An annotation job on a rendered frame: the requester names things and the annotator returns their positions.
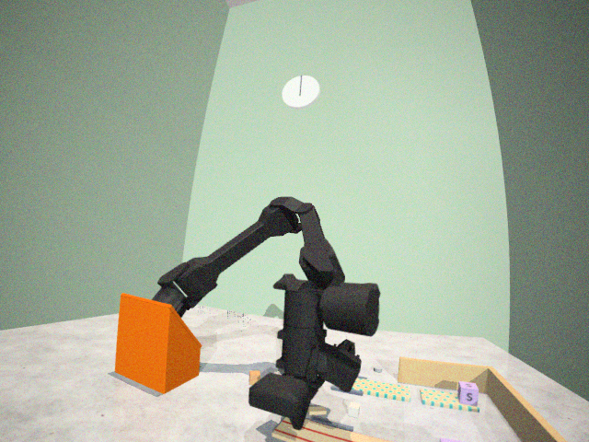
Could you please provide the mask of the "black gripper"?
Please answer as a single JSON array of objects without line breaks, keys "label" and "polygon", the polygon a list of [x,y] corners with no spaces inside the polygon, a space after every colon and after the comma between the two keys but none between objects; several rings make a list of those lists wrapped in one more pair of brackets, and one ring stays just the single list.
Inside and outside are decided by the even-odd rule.
[{"label": "black gripper", "polygon": [[[318,328],[296,328],[283,323],[277,339],[283,339],[282,357],[275,367],[284,369],[282,375],[269,372],[251,385],[248,392],[250,406],[269,413],[288,417],[293,429],[304,425],[306,412],[318,389],[326,381],[318,376],[316,382],[306,381],[312,349],[327,336],[324,325]],[[324,338],[325,338],[324,337]]]}]

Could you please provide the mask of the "beige polka-dot flat strip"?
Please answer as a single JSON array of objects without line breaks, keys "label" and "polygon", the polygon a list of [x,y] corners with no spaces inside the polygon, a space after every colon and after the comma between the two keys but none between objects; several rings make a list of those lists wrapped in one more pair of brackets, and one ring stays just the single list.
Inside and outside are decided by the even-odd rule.
[{"label": "beige polka-dot flat strip", "polygon": [[352,389],[363,391],[364,395],[402,401],[400,385],[357,378]]}]

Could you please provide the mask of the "beige strip with red stripes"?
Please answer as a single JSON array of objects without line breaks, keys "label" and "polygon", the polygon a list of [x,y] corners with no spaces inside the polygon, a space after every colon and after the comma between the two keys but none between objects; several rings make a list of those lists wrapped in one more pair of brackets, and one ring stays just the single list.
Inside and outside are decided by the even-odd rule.
[{"label": "beige strip with red stripes", "polygon": [[391,442],[372,436],[355,434],[308,419],[305,419],[303,427],[298,431],[293,429],[288,417],[285,417],[272,432],[272,436],[286,442]]}]

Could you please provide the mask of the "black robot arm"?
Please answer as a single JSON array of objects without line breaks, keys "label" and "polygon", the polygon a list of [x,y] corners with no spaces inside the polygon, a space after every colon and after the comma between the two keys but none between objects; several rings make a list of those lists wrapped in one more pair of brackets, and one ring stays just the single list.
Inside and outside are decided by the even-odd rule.
[{"label": "black robot arm", "polygon": [[[272,286],[285,290],[283,323],[296,328],[318,328],[325,323],[337,332],[374,336],[379,325],[378,284],[344,283],[344,272],[324,236],[315,206],[291,196],[273,199],[256,223],[209,256],[191,258],[163,274],[157,282],[161,289],[151,300],[172,305],[182,318],[218,286],[219,273],[266,239],[301,230],[304,247],[299,264],[308,280],[284,273]],[[318,342],[312,349],[306,381],[316,382],[319,376],[340,390],[351,392],[362,363],[360,356],[355,355],[355,344],[345,339],[337,346],[330,345],[324,337],[322,344]]]}]

